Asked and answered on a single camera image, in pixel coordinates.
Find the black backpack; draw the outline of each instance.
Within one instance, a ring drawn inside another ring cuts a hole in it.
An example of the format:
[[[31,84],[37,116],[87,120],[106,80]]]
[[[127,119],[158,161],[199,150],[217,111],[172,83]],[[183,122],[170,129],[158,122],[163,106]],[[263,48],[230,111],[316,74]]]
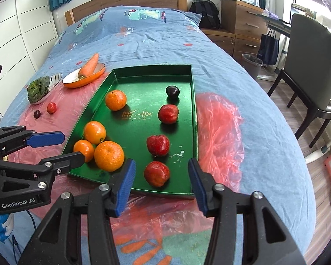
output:
[[[200,28],[218,29],[220,27],[220,19],[218,18],[220,12],[210,0],[194,0],[189,12],[202,14]]]

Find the green tray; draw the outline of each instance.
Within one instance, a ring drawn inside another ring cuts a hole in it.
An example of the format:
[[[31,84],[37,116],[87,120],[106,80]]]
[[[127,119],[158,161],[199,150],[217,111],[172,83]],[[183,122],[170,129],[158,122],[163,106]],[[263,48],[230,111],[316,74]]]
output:
[[[180,89],[179,99],[172,102],[166,87]],[[121,90],[127,96],[126,106],[117,111],[109,110],[104,102],[111,90]],[[176,104],[179,118],[176,124],[162,124],[158,111],[167,103]],[[198,156],[195,93],[190,65],[152,65],[114,69],[100,85],[75,125],[64,153],[71,153],[75,142],[83,138],[83,128],[89,121],[101,122],[107,130],[106,140],[121,145],[125,160],[136,161],[133,191],[167,196],[193,196],[187,164]],[[165,157],[154,158],[147,150],[146,139],[153,134],[165,134],[170,140],[170,151]],[[170,169],[170,179],[162,188],[150,186],[143,176],[147,164],[153,160],[165,163]],[[70,174],[99,183],[108,182],[111,174],[100,170],[94,160]]]

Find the orange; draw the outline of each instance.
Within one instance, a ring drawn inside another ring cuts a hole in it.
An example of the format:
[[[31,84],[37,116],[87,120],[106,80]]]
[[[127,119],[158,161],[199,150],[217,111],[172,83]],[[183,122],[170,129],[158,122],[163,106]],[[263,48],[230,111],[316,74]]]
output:
[[[110,91],[105,96],[105,105],[113,111],[121,110],[126,105],[126,94],[120,90]]]
[[[83,129],[83,135],[90,143],[97,145],[105,139],[107,132],[103,124],[99,123],[98,121],[90,121],[85,125],[85,128]]]
[[[94,148],[92,143],[87,140],[79,140],[74,145],[74,152],[80,151],[85,156],[85,162],[89,163],[94,156]]]
[[[120,145],[113,141],[99,144],[94,151],[94,161],[105,171],[115,171],[124,163],[125,155]]]

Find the leafy green vegetable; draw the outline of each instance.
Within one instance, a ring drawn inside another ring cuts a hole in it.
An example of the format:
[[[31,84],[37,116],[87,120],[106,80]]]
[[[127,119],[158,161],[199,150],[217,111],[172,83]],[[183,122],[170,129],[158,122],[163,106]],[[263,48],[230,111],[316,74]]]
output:
[[[49,76],[41,77],[31,82],[27,88],[30,103],[35,103],[42,99],[49,92],[49,84]]]

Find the orange bowl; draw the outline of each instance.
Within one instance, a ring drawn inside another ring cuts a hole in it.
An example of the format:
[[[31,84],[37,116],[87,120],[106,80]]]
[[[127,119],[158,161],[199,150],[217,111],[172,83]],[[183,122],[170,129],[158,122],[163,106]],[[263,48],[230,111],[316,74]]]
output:
[[[84,79],[79,80],[78,79],[78,72],[80,71],[81,68],[73,71],[72,73],[68,74],[64,79],[62,80],[62,83],[64,86],[68,87],[69,89],[75,89],[80,86],[85,86],[96,79],[98,79],[101,75],[104,74],[105,72],[105,64],[103,63],[98,63],[97,67],[95,68],[93,75],[86,77]]]

